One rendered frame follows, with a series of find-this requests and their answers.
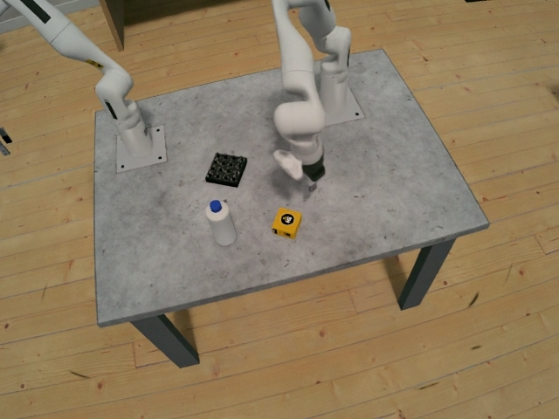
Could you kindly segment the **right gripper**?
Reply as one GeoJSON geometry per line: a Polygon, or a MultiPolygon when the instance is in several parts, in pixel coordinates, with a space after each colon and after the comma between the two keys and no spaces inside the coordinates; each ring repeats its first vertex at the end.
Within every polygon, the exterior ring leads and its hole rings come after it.
{"type": "MultiPolygon", "coordinates": [[[[5,132],[3,127],[0,127],[0,135],[2,136],[3,140],[6,142],[6,144],[8,143],[12,143],[12,139],[10,138],[10,136],[5,132]]],[[[3,143],[0,141],[0,152],[6,156],[6,155],[10,155],[9,150],[3,145],[3,143]]]]}

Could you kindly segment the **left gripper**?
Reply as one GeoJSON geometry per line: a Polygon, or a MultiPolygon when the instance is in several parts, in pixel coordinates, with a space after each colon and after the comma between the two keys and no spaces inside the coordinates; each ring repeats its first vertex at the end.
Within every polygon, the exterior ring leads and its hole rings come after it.
{"type": "Polygon", "coordinates": [[[304,173],[311,181],[307,183],[308,191],[311,193],[316,189],[315,183],[320,180],[324,173],[323,148],[321,141],[316,151],[310,155],[297,155],[290,151],[276,150],[273,152],[274,160],[295,181],[298,181],[304,173]],[[301,173],[303,172],[303,173],[301,173]]]}

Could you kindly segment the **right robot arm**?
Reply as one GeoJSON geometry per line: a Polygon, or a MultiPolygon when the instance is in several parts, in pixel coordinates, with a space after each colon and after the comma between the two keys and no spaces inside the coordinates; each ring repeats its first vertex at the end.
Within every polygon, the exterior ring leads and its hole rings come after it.
{"type": "Polygon", "coordinates": [[[128,153],[134,158],[148,155],[153,142],[138,106],[133,100],[125,99],[134,85],[131,76],[46,0],[0,0],[0,16],[11,6],[59,54],[93,65],[104,74],[95,87],[101,105],[112,118],[128,153]]]}

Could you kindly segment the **black knob panel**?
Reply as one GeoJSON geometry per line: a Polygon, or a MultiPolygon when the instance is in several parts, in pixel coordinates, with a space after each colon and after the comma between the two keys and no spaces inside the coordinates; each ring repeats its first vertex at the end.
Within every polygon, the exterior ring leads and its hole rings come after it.
{"type": "Polygon", "coordinates": [[[237,188],[245,171],[246,164],[247,158],[243,156],[223,155],[217,152],[205,177],[205,181],[237,188]]]}

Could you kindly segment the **white bottle with blue cap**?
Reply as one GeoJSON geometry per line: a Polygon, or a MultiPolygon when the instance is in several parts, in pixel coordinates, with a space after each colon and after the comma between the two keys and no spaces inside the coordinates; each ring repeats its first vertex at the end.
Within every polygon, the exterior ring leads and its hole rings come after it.
{"type": "Polygon", "coordinates": [[[231,213],[226,203],[214,200],[206,208],[205,215],[209,221],[212,233],[219,245],[232,244],[237,237],[231,213]]]}

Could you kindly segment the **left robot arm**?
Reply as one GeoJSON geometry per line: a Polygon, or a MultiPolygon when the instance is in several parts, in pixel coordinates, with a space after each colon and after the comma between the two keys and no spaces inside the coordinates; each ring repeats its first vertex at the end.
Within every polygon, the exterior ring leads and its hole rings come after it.
{"type": "Polygon", "coordinates": [[[335,13],[328,0],[271,0],[271,4],[279,44],[281,88],[307,99],[279,104],[273,112],[273,124],[293,152],[310,155],[320,144],[323,112],[338,114],[346,108],[351,31],[335,26],[335,13]],[[314,87],[311,51],[287,15],[287,10],[295,8],[300,8],[300,23],[312,35],[316,49],[330,54],[321,61],[321,103],[314,87]]]}

